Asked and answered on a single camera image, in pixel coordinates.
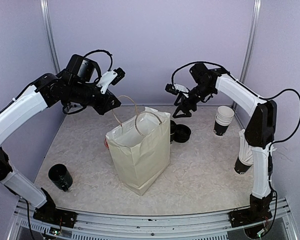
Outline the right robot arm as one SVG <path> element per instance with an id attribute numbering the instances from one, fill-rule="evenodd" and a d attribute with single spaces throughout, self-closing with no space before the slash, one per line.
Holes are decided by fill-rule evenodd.
<path id="1" fill-rule="evenodd" d="M 270 205 L 273 197 L 277 196 L 272 187 L 272 155 L 277 143 L 277 103 L 273 97 L 262 97 L 253 92 L 222 65 L 214 63 L 213 69 L 207 68 L 208 61 L 193 61 L 188 65 L 196 83 L 194 88 L 188 89 L 174 81 L 165 87 L 168 93 L 177 97 L 173 118 L 190 118 L 199 102 L 207 102 L 218 92 L 227 95 L 250 116 L 244 136 L 252 151 L 254 182 L 250 207 L 245 216 L 250 222 L 256 222 L 265 214 L 265 208 Z"/>

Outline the beige paper bag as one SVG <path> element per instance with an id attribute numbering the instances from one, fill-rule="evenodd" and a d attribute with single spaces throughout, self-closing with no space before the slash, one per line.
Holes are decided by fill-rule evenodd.
<path id="1" fill-rule="evenodd" d="M 121 183 L 142 196 L 170 164 L 171 115 L 151 107 L 105 135 Z"/>

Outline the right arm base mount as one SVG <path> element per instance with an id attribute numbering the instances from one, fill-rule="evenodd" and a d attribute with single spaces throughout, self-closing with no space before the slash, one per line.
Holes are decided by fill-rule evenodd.
<path id="1" fill-rule="evenodd" d="M 248 208 L 233 210 L 228 213 L 231 227 L 236 228 L 271 219 L 270 203 L 272 199 L 272 193 L 263 198 L 251 194 Z"/>

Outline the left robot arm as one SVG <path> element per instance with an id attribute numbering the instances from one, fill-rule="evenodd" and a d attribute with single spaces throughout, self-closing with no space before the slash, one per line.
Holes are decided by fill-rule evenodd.
<path id="1" fill-rule="evenodd" d="M 92 107 L 102 116 L 118 108 L 121 102 L 108 87 L 124 77 L 125 72 L 120 67 L 102 73 L 99 64 L 87 54 L 74 54 L 61 72 L 43 74 L 0 111 L 0 183 L 40 209 L 47 221 L 56 222 L 60 218 L 59 209 L 53 206 L 53 200 L 44 189 L 37 188 L 9 163 L 2 144 L 29 119 L 56 103 L 62 104 L 66 115 L 77 113 L 70 110 L 72 104 L 80 105 L 82 110 Z"/>

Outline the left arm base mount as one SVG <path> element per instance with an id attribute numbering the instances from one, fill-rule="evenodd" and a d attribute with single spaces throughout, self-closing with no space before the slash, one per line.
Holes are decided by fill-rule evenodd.
<path id="1" fill-rule="evenodd" d="M 49 193 L 43 188 L 41 190 L 46 197 L 46 203 L 35 209 L 33 218 L 44 223 L 73 229 L 78 214 L 74 211 L 57 208 Z"/>

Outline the stack of paper cups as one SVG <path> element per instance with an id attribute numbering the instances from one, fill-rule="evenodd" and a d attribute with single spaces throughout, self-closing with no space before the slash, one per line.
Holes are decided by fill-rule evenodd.
<path id="1" fill-rule="evenodd" d="M 213 132 L 217 136 L 223 136 L 234 118 L 235 112 L 232 108 L 222 105 L 217 108 Z"/>

